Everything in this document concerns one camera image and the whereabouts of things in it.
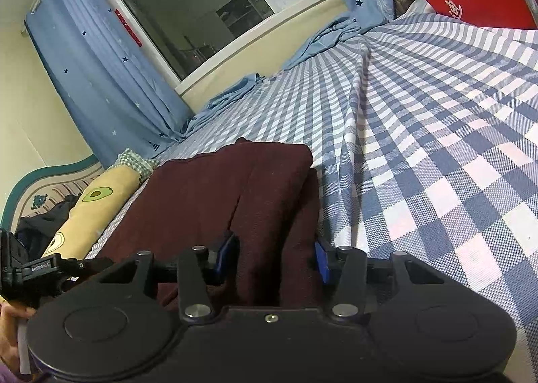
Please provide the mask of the person's left hand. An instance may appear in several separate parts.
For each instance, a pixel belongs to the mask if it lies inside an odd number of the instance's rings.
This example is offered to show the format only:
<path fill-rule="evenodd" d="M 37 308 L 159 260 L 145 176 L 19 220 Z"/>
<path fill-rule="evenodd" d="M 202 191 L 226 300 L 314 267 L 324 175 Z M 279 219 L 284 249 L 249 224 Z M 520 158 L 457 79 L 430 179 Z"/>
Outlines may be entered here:
<path fill-rule="evenodd" d="M 21 303 L 5 301 L 1 305 L 1 382 L 20 382 L 18 378 L 20 358 L 18 350 L 18 322 L 34 316 L 36 310 Z"/>

